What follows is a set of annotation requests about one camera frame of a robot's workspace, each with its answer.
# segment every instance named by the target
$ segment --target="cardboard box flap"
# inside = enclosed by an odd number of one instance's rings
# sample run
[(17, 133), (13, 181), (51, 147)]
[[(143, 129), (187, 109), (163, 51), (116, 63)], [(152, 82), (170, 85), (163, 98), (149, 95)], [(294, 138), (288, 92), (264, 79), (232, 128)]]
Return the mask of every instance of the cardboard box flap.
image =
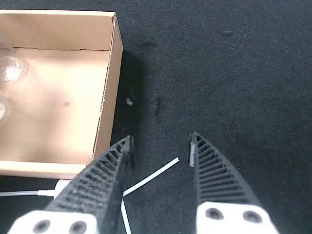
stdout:
[(108, 51), (114, 18), (114, 12), (0, 10), (0, 32), (18, 48)]

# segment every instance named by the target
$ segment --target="dark fabric surface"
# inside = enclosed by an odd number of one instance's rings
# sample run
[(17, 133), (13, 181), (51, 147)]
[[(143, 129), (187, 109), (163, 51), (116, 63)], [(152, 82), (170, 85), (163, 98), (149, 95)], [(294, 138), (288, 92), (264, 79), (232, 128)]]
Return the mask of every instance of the dark fabric surface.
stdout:
[[(181, 159), (125, 198), (133, 233), (194, 232), (191, 131), (239, 168), (282, 234), (312, 233), (311, 1), (1, 0), (0, 8), (117, 12), (126, 51), (112, 141), (131, 133), (137, 146), (126, 186)], [(0, 184), (33, 190), (55, 181)], [(47, 202), (1, 198), (0, 225), (6, 231)]]

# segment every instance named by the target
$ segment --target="white wire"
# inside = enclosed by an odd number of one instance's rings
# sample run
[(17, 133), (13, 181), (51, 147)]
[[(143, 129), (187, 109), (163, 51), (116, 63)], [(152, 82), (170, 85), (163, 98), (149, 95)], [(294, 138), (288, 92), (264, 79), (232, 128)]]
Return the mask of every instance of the white wire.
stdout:
[(162, 168), (160, 168), (159, 170), (155, 171), (153, 174), (151, 174), (150, 176), (146, 177), (144, 180), (142, 180), (141, 182), (137, 183), (136, 185), (132, 186), (131, 188), (127, 189), (126, 191), (123, 192), (123, 196), (128, 195), (129, 193), (132, 193), (134, 190), (138, 189), (139, 187), (143, 186), (144, 184), (148, 183), (149, 181), (151, 181), (152, 179), (154, 179), (156, 176), (160, 175), (161, 173), (163, 173), (164, 171), (166, 171), (167, 169), (169, 169), (170, 167), (172, 167), (173, 165), (175, 165), (177, 162), (179, 162), (179, 158), (176, 157), (174, 160), (172, 160), (171, 162), (169, 162), (168, 164), (166, 164), (165, 166), (163, 166)]
[(123, 202), (123, 199), (121, 200), (121, 214), (122, 214), (123, 223), (125, 225), (126, 233), (131, 234), (130, 224), (129, 224), (126, 207), (125, 207), (125, 203)]

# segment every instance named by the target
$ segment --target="white cable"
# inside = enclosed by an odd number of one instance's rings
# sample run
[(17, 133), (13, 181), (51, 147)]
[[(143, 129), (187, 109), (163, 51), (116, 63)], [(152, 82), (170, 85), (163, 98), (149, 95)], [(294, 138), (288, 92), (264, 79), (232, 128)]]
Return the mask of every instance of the white cable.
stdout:
[(130, 224), (129, 224), (126, 207), (125, 207), (125, 203), (123, 202), (123, 199), (121, 200), (121, 215), (122, 215), (123, 223), (125, 225), (126, 233), (131, 234)]
[(49, 189), (49, 190), (38, 190), (38, 196), (54, 196), (55, 190)]
[(148, 183), (149, 181), (151, 181), (152, 179), (154, 179), (156, 176), (160, 175), (161, 173), (163, 173), (164, 171), (166, 171), (167, 169), (169, 169), (170, 167), (172, 167), (173, 165), (175, 165), (177, 162), (179, 162), (179, 158), (176, 157), (174, 160), (172, 160), (171, 162), (169, 162), (167, 165), (163, 166), (162, 168), (160, 168), (158, 171), (154, 172), (153, 174), (151, 174), (150, 176), (146, 177), (144, 180), (142, 180), (141, 182), (137, 183), (136, 185), (132, 186), (131, 188), (127, 189), (126, 191), (123, 192), (123, 196), (128, 195), (129, 193), (132, 193), (134, 190), (138, 189), (139, 187), (143, 186), (144, 184)]

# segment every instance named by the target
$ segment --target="cardboard box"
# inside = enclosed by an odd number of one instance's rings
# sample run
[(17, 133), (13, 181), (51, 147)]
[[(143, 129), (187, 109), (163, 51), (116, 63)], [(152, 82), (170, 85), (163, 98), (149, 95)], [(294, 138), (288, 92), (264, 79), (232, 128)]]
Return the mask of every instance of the cardboard box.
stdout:
[(1, 84), (0, 174), (73, 178), (110, 146), (122, 41), (113, 12), (0, 10), (27, 62)]

